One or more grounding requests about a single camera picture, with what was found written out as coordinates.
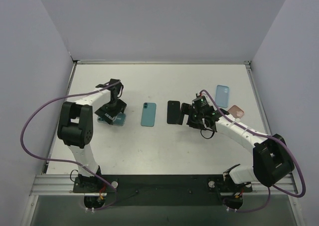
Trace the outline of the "teal phone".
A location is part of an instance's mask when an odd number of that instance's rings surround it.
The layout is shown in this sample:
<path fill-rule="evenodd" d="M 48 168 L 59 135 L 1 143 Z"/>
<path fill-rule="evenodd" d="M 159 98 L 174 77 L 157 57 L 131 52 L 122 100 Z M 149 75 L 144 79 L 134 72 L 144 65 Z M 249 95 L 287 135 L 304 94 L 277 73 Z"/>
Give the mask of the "teal phone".
<path fill-rule="evenodd" d="M 153 127 L 155 125 L 157 105 L 153 102 L 145 102 L 143 104 L 141 126 Z"/>

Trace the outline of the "black phone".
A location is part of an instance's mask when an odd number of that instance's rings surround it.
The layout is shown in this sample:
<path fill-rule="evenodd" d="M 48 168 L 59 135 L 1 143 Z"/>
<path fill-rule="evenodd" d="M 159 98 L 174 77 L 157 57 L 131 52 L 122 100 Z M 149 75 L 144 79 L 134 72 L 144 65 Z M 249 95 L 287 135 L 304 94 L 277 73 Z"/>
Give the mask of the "black phone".
<path fill-rule="evenodd" d="M 180 116 L 180 102 L 169 100 L 167 102 L 166 122 L 168 124 L 177 124 Z"/>

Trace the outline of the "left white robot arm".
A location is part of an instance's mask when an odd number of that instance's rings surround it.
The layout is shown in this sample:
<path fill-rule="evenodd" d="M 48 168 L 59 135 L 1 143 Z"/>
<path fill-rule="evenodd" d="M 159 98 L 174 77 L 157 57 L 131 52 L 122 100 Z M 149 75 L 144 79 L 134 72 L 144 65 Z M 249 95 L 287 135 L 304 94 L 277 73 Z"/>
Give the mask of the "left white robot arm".
<path fill-rule="evenodd" d="M 62 104 L 57 136 L 71 150 L 78 167 L 79 183 L 92 192 L 100 190 L 100 166 L 94 159 L 90 142 L 93 138 L 93 116 L 103 123 L 119 126 L 125 119 L 127 104 L 120 99 L 124 85 L 119 79 L 110 79 L 96 86 L 92 94 Z"/>

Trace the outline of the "dark teal phone case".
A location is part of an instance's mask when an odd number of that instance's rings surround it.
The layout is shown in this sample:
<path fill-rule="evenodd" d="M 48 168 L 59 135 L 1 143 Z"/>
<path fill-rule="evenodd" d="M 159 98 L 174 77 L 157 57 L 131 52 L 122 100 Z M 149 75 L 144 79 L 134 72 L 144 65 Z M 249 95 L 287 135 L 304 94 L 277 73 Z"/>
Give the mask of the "dark teal phone case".
<path fill-rule="evenodd" d="M 114 126 L 124 126 L 126 120 L 126 114 L 124 113 L 119 113 L 113 120 L 113 125 Z M 97 118 L 97 122 L 103 123 L 103 124 L 108 124 L 104 119 L 101 117 Z"/>

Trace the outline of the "light blue phone case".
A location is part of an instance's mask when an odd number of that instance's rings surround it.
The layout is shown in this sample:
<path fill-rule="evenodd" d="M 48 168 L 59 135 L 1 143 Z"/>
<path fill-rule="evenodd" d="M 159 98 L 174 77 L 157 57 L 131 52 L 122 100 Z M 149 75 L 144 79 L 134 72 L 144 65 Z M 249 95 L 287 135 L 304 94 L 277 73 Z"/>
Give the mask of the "light blue phone case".
<path fill-rule="evenodd" d="M 215 92 L 215 102 L 218 107 L 227 108 L 229 104 L 229 87 L 224 85 L 217 85 Z"/>

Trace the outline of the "pink phone case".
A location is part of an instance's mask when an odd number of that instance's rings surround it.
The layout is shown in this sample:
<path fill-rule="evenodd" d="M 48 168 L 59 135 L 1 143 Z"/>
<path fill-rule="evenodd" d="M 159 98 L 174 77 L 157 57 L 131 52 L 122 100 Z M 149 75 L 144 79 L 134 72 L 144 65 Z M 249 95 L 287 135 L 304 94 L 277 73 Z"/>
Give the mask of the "pink phone case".
<path fill-rule="evenodd" d="M 238 107 L 237 105 L 233 105 L 228 109 L 229 114 L 231 114 L 234 118 L 242 118 L 244 116 L 244 111 Z"/>

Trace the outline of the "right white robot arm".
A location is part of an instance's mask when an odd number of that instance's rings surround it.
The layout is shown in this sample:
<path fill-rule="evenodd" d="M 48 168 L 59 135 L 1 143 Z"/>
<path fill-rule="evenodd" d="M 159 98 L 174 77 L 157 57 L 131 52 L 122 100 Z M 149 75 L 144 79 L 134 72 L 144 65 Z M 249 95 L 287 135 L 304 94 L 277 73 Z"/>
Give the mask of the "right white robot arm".
<path fill-rule="evenodd" d="M 280 135 L 270 136 L 249 128 L 228 111 L 210 106 L 203 95 L 195 98 L 191 104 L 182 103 L 177 122 L 179 125 L 183 124 L 185 116 L 188 117 L 189 127 L 227 136 L 252 154 L 251 166 L 238 164 L 224 172 L 224 177 L 235 185 L 259 182 L 271 187 L 295 168 Z"/>

